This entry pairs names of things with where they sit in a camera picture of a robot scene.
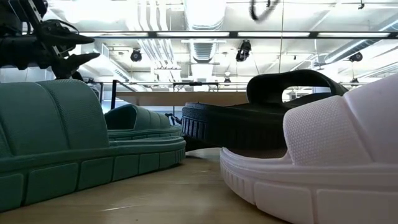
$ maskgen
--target white slide sandal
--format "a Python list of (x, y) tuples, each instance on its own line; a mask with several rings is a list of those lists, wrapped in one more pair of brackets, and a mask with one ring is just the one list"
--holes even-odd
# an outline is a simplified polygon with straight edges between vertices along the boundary
[(225, 182), (258, 209), (294, 224), (398, 223), (397, 86), (392, 75), (289, 110), (285, 156), (223, 148)]

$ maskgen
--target black slide sandal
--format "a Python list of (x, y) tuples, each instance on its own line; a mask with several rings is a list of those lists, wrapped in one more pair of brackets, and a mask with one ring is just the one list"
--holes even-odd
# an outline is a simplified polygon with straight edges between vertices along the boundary
[[(283, 91), (291, 86), (329, 87), (330, 93), (313, 93), (282, 102)], [(247, 87), (249, 103), (215, 106), (187, 103), (182, 110), (185, 139), (209, 146), (231, 149), (285, 148), (282, 122), (292, 108), (343, 95), (347, 89), (314, 70), (258, 75)]]

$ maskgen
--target teal slide sandal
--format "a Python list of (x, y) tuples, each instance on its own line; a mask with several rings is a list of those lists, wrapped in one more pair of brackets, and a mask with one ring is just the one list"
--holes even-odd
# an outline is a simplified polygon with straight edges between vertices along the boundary
[(123, 105), (105, 114), (110, 140), (135, 140), (183, 136), (181, 125), (171, 125), (166, 115), (136, 105)]
[(0, 84), (0, 212), (165, 169), (181, 137), (109, 141), (101, 105), (83, 82)]

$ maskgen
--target wooden surface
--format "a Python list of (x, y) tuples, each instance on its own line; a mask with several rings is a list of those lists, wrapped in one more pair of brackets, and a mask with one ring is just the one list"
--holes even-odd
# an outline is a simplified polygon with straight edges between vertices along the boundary
[(219, 149), (183, 164), (0, 214), (1, 224), (277, 224), (220, 176)]
[(185, 106), (188, 102), (229, 106), (248, 102), (246, 92), (117, 92), (116, 97), (139, 106)]

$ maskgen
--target slide sandal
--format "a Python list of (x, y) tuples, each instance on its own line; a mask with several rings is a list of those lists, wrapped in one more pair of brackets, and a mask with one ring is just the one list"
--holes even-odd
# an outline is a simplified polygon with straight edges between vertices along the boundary
[[(329, 87), (330, 93), (313, 93), (283, 103), (282, 93), (291, 86)], [(285, 148), (283, 117), (289, 109), (347, 89), (313, 70), (258, 75), (247, 87), (249, 103), (215, 106), (187, 103), (182, 109), (183, 133), (195, 141), (236, 149)]]
[(287, 151), (223, 148), (225, 182), (291, 223), (398, 223), (397, 85), (392, 75), (289, 110)]
[(182, 136), (181, 125), (171, 125), (166, 115), (141, 106), (123, 105), (105, 113), (110, 140), (135, 140)]
[(83, 82), (0, 84), (0, 212), (161, 170), (185, 157), (182, 137), (109, 141)]

